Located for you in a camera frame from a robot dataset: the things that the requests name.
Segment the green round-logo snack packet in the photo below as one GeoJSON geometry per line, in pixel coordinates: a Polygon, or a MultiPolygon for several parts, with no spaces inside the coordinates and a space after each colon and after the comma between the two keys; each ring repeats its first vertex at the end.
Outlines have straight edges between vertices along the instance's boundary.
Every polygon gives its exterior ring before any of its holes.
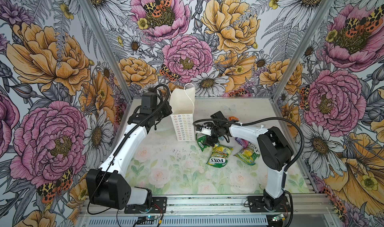
{"type": "Polygon", "coordinates": [[[211,145],[208,143],[208,137],[208,135],[204,135],[202,133],[196,134],[196,141],[201,151],[204,151],[207,148],[211,148],[211,145]]]}

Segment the green yellow Fox's candy packet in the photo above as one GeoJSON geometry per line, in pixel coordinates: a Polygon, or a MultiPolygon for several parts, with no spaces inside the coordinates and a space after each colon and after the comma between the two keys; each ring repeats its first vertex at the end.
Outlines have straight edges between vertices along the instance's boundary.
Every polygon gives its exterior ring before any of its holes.
{"type": "Polygon", "coordinates": [[[207,165],[222,168],[228,163],[228,157],[232,153],[233,148],[217,145],[213,148],[212,154],[207,161],[207,165]]]}

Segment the white paper bag with dots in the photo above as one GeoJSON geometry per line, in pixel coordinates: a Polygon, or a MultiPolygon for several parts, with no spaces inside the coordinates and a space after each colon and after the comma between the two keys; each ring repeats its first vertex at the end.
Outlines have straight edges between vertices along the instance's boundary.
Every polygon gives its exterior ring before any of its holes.
{"type": "Polygon", "coordinates": [[[175,89],[171,94],[171,121],[178,141],[195,141],[193,126],[196,89],[193,83],[187,83],[183,89],[175,89]]]}

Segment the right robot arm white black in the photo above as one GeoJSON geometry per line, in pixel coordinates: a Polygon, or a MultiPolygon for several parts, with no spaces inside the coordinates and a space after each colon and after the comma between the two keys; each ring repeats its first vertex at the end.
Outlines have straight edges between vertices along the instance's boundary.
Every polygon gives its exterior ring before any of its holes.
{"type": "Polygon", "coordinates": [[[268,211],[275,211],[285,197],[285,183],[287,170],[294,163],[293,148],[287,141],[282,131],[276,127],[265,128],[267,121],[285,121],[294,125],[290,120],[281,117],[268,117],[250,123],[239,120],[229,120],[222,112],[217,112],[210,119],[201,119],[193,122],[197,133],[208,136],[208,144],[213,146],[220,137],[234,137],[244,139],[255,145],[268,167],[267,185],[263,192],[263,207],[268,211]]]}

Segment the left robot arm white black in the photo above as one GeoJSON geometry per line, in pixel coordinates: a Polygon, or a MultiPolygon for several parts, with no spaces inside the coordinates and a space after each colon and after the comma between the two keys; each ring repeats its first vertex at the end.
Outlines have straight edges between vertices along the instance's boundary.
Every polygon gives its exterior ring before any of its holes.
{"type": "Polygon", "coordinates": [[[133,156],[149,131],[172,114],[169,97],[169,93],[164,98],[155,92],[143,94],[141,105],[129,117],[124,135],[113,153],[100,167],[87,173],[86,183],[91,204],[116,210],[132,207],[143,212],[152,207],[151,190],[130,186],[126,174],[133,156]]]}

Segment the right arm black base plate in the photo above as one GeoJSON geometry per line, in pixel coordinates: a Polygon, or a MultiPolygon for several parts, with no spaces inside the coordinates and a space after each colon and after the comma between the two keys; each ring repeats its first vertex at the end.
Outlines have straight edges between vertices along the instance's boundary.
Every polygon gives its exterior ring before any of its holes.
{"type": "Polygon", "coordinates": [[[286,196],[277,199],[265,198],[264,196],[248,196],[243,205],[249,208],[251,213],[288,213],[291,210],[289,199],[286,196]]]}

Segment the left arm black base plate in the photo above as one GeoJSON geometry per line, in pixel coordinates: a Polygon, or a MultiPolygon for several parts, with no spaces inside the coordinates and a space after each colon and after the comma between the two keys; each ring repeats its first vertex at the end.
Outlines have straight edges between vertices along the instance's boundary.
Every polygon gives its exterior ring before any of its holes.
{"type": "Polygon", "coordinates": [[[165,214],[167,209],[167,197],[155,196],[143,205],[128,205],[124,209],[125,214],[165,214]]]}

